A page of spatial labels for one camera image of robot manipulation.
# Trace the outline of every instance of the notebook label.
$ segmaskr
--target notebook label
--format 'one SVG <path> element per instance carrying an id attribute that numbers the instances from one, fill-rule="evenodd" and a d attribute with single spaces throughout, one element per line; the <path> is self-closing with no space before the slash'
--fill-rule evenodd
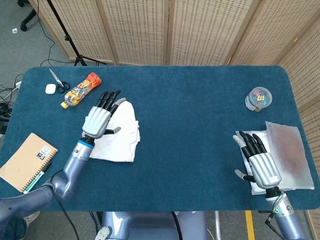
<path id="1" fill-rule="evenodd" d="M 41 151 L 37 154 L 37 157 L 40 158 L 41 160 L 43 160 L 48 153 L 50 152 L 50 148 L 47 146 L 43 146 L 43 148 L 41 149 Z"/>

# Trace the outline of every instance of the yellow tape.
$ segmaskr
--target yellow tape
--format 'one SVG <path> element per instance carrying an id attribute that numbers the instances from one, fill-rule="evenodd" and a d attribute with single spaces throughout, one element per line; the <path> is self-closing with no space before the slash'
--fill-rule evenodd
<path id="1" fill-rule="evenodd" d="M 245 221 L 248 232 L 248 240 L 255 240 L 254 223 L 252 221 L 252 213 L 250 210 L 245 211 Z"/>

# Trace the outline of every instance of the power strip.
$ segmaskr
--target power strip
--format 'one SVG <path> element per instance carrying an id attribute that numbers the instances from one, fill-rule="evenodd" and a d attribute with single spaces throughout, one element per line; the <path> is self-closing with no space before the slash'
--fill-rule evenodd
<path id="1" fill-rule="evenodd" d="M 20 89 L 21 82 L 22 81 L 18 81 L 18 82 L 15 83 L 15 86 L 16 86 L 17 89 Z"/>

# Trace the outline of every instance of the robotic arm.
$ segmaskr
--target robotic arm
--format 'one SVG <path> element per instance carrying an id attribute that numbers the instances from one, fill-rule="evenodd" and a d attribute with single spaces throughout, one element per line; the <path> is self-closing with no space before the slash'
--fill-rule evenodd
<path id="1" fill-rule="evenodd" d="M 243 180 L 256 183 L 261 189 L 265 189 L 265 200 L 271 210 L 259 211 L 269 213 L 265 224 L 271 228 L 282 240 L 306 240 L 302 225 L 299 222 L 286 193 L 279 189 L 278 185 L 282 178 L 272 155 L 266 151 L 261 139 L 253 134 L 252 136 L 240 131 L 242 141 L 234 135 L 233 139 L 240 146 L 246 160 L 249 162 L 253 176 L 243 174 L 236 169 L 235 173 Z M 271 225 L 275 218 L 282 235 Z"/>
<path id="2" fill-rule="evenodd" d="M 107 129 L 110 118 L 126 99 L 115 102 L 120 91 L 105 92 L 93 106 L 82 127 L 82 136 L 65 164 L 63 176 L 54 174 L 41 188 L 27 194 L 0 199 L 0 240 L 11 218 L 23 218 L 39 211 L 52 202 L 53 197 L 69 199 L 75 192 L 76 182 L 94 148 L 95 139 L 105 134 L 115 134 L 121 128 Z"/>

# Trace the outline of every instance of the perforated panel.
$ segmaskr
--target perforated panel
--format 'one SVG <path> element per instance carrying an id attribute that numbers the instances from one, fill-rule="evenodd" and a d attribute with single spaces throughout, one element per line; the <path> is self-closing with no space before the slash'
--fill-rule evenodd
<path id="1" fill-rule="evenodd" d="M 37 11 L 37 0 L 30 2 Z M 52 3 L 80 54 L 112 62 L 110 44 L 95 0 L 52 0 Z M 46 0 L 39 0 L 39 12 L 67 55 L 75 57 L 71 45 L 65 41 L 65 34 Z"/>
<path id="2" fill-rule="evenodd" d="M 319 0 L 266 0 L 231 62 L 270 65 L 320 7 Z"/>
<path id="3" fill-rule="evenodd" d="M 281 61 L 299 107 L 320 95 L 320 21 Z"/>
<path id="4" fill-rule="evenodd" d="M 307 114 L 302 112 L 300 117 L 320 177 L 320 106 Z"/>
<path id="5" fill-rule="evenodd" d="M 171 65 L 222 65 L 252 0 L 175 0 Z"/>
<path id="6" fill-rule="evenodd" d="M 310 225 L 313 229 L 315 240 L 320 240 L 320 208 L 315 210 L 308 210 Z"/>
<path id="7" fill-rule="evenodd" d="M 119 63 L 162 65 L 165 0 L 99 1 Z"/>

